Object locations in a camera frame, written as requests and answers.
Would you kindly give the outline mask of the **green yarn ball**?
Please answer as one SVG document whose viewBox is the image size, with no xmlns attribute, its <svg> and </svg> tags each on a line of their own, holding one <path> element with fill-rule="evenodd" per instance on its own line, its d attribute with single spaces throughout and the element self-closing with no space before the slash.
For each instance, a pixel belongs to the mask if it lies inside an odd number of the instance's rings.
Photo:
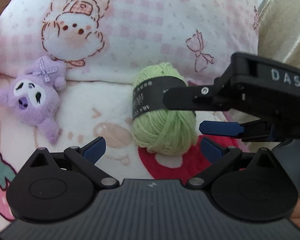
<svg viewBox="0 0 300 240">
<path fill-rule="evenodd" d="M 171 63 L 144 68 L 134 82 L 132 133 L 136 144 L 150 153 L 182 155 L 197 141 L 194 111 L 172 111 L 163 104 L 167 90 L 187 87 Z"/>
</svg>

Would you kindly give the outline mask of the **purple plush toy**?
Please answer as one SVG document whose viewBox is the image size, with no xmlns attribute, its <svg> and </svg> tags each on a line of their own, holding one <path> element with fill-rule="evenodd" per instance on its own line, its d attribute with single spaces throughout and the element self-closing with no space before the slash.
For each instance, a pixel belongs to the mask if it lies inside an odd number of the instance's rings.
<svg viewBox="0 0 300 240">
<path fill-rule="evenodd" d="M 0 106 L 7 107 L 21 122 L 37 127 L 55 144 L 59 126 L 55 113 L 60 104 L 58 92 L 66 86 L 66 64 L 49 56 L 38 58 L 7 88 L 0 89 Z"/>
</svg>

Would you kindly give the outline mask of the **beige curtain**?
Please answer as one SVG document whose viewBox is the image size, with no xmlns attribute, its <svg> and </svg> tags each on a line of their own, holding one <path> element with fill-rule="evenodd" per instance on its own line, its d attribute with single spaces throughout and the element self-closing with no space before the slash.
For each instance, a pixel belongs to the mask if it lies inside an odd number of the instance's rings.
<svg viewBox="0 0 300 240">
<path fill-rule="evenodd" d="M 219 63 L 234 52 L 258 54 L 300 69 L 300 0 L 225 0 L 225 48 Z"/>
</svg>

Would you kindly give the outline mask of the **pink checkered pillow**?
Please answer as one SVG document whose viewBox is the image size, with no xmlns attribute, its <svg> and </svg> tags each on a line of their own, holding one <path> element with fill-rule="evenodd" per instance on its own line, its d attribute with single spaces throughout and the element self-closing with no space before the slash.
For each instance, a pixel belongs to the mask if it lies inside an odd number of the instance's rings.
<svg viewBox="0 0 300 240">
<path fill-rule="evenodd" d="M 169 62 L 200 85 L 257 46 L 257 0 L 11 0 L 0 15 L 8 76 L 46 55 L 66 64 L 69 80 L 132 83 Z"/>
</svg>

